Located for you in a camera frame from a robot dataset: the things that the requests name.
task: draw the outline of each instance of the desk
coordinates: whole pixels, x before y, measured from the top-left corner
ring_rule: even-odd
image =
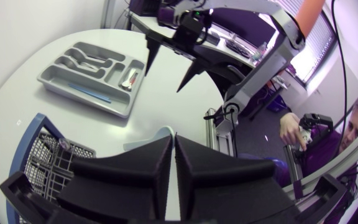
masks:
[[[173,29],[169,29],[168,27],[159,26],[156,17],[138,16],[137,14],[135,14],[131,11],[129,11],[128,17],[129,17],[128,18],[129,22],[127,24],[127,29],[129,29],[129,30],[131,29],[131,25],[133,24],[140,31],[142,31],[144,34],[148,30],[154,30],[154,31],[158,32],[159,34],[162,34],[166,37],[173,37],[173,35],[175,33],[175,30],[173,30]],[[252,60],[250,58],[245,58],[245,57],[233,52],[232,50],[228,49],[225,46],[223,39],[221,39],[218,46],[210,44],[206,41],[205,43],[202,44],[202,47],[224,53],[225,55],[230,56],[230,57],[246,64],[250,68],[255,68],[254,63],[252,62]]]
[[[150,138],[165,125],[183,137],[206,144],[203,116],[209,108],[221,106],[223,100],[207,73],[195,76],[176,93],[191,61],[164,47],[144,78],[128,119],[47,91],[37,75],[79,41],[144,62],[149,52],[144,34],[106,29],[62,37],[31,56],[0,89],[0,184],[8,178],[16,147],[38,112],[46,114],[66,138],[94,149],[97,157],[120,154],[124,143]],[[172,161],[166,218],[179,220],[176,164]],[[6,199],[1,191],[0,222],[7,222]]]

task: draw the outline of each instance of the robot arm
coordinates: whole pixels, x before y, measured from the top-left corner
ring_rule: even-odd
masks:
[[[287,14],[277,3],[268,0],[182,0],[176,6],[162,8],[160,14],[170,18],[167,23],[178,26],[172,39],[158,37],[156,33],[147,34],[148,48],[150,50],[148,67],[151,66],[158,48],[161,44],[180,52],[193,60],[193,64],[187,71],[179,90],[189,82],[193,76],[211,67],[208,59],[193,51],[195,40],[202,30],[202,22],[192,18],[192,11],[208,11],[220,7],[245,11],[254,11],[270,15],[279,36],[275,47],[265,56],[257,68],[253,69],[246,78],[237,85],[228,88],[224,96],[224,104],[218,110],[216,116],[224,116],[219,122],[215,122],[216,131],[221,135],[227,135],[233,129],[233,123],[237,124],[237,115],[247,106],[250,98],[256,94],[272,77],[281,72],[305,46],[305,37],[301,33],[295,19]]]

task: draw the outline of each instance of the gray plastic tray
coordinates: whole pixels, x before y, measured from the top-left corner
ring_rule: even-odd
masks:
[[[131,91],[125,91],[120,84],[127,79],[131,69],[136,69],[136,79]],[[37,79],[48,90],[127,118],[144,73],[144,62],[112,50],[79,42],[52,62]],[[101,100],[100,97],[73,88],[73,85],[90,91],[92,95],[109,99]]]

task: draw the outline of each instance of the bottle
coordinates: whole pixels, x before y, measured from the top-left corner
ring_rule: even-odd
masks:
[[[253,54],[252,59],[254,61],[259,61],[264,56],[264,53],[266,52],[267,43],[264,42],[261,46],[258,47],[258,50]]]

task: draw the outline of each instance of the purple shirt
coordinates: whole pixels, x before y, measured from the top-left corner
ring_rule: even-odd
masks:
[[[324,129],[321,126],[312,129],[311,138],[319,135],[319,130],[323,132]],[[341,134],[334,131],[320,140],[312,149],[307,149],[305,162],[301,164],[303,176],[306,177],[329,163],[340,140]]]

